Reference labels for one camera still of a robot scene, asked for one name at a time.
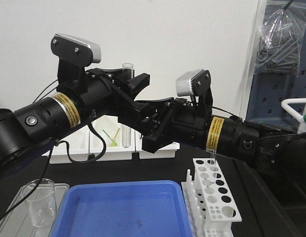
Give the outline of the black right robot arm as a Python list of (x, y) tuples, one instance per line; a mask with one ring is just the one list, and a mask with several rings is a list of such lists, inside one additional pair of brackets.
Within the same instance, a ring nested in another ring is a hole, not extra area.
[(143, 150), (154, 153), (177, 142), (243, 161), (259, 173), (306, 184), (306, 133), (231, 116), (185, 99), (145, 101)]

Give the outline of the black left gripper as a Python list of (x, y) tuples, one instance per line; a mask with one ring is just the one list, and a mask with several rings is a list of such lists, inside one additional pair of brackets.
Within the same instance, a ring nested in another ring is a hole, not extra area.
[(150, 75), (134, 76), (133, 67), (119, 69), (59, 68), (57, 123), (89, 123), (111, 110), (118, 122), (143, 135), (159, 125), (165, 99), (135, 101), (148, 85)]

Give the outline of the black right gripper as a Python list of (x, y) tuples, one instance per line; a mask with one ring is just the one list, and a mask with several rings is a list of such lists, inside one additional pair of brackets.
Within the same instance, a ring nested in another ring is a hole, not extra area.
[(182, 98), (136, 100), (134, 116), (145, 116), (140, 124), (142, 149), (155, 153), (173, 142), (196, 148), (206, 147), (212, 109), (202, 100), (196, 106)]

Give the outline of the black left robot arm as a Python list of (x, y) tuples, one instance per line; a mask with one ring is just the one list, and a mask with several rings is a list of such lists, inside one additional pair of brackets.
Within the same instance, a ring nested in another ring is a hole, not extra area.
[(150, 76), (128, 78), (126, 72), (90, 69), (78, 80), (65, 80), (55, 95), (16, 111), (0, 109), (0, 178), (10, 176), (70, 134), (104, 116), (144, 135), (159, 125), (166, 100), (137, 101)]

